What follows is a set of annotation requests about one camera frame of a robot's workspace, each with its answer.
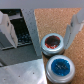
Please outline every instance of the cork board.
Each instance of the cork board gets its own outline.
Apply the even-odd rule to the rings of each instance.
[[[39,34],[39,41],[49,33],[58,33],[64,37],[67,24],[81,8],[35,9],[35,17]],[[76,68],[76,74],[71,84],[84,84],[84,28],[80,31],[71,46],[65,50]],[[44,65],[49,59],[43,55]]]

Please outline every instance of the speckled brown surface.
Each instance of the speckled brown surface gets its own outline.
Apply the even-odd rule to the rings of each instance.
[[[39,39],[49,33],[58,33],[64,37],[66,26],[70,24],[73,14],[80,8],[35,9]],[[71,46],[65,51],[75,64],[76,74],[71,84],[84,84],[84,28],[79,32]],[[48,59],[43,55],[44,65]]]

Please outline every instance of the blue object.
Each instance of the blue object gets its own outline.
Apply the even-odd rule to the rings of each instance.
[[[70,72],[70,64],[64,59],[55,59],[51,64],[51,70],[59,76],[66,76]]]

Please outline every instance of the white container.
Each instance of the white container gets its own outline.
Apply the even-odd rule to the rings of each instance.
[[[68,57],[55,55],[47,62],[46,75],[53,84],[69,84],[75,75],[75,66]]]
[[[56,33],[51,33],[43,37],[41,41],[42,52],[47,56],[61,54],[64,51],[63,37]]]

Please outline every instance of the red object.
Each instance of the red object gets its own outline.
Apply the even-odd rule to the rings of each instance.
[[[60,38],[57,36],[50,36],[45,40],[45,46],[47,48],[55,49],[60,44]]]

